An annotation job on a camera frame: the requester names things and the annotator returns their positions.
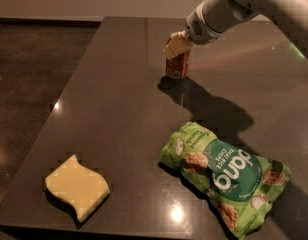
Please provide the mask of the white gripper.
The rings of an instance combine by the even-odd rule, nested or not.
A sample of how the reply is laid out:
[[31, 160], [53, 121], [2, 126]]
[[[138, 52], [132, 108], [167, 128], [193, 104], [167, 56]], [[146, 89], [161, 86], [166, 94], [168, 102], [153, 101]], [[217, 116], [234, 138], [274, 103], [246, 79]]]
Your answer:
[[204, 0], [187, 17], [186, 31], [172, 33], [163, 53], [172, 59], [190, 50], [194, 44], [204, 45], [218, 39], [231, 27], [258, 15], [252, 10], [255, 0]]

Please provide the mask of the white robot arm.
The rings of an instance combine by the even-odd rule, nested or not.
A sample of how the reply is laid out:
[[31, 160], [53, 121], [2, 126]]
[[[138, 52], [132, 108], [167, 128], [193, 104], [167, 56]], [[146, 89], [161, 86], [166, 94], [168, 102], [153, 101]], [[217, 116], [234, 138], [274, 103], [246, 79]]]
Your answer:
[[186, 19], [186, 28], [171, 35], [168, 59], [192, 45], [217, 40], [231, 27], [263, 15], [272, 21], [308, 60], [308, 0], [204, 0]]

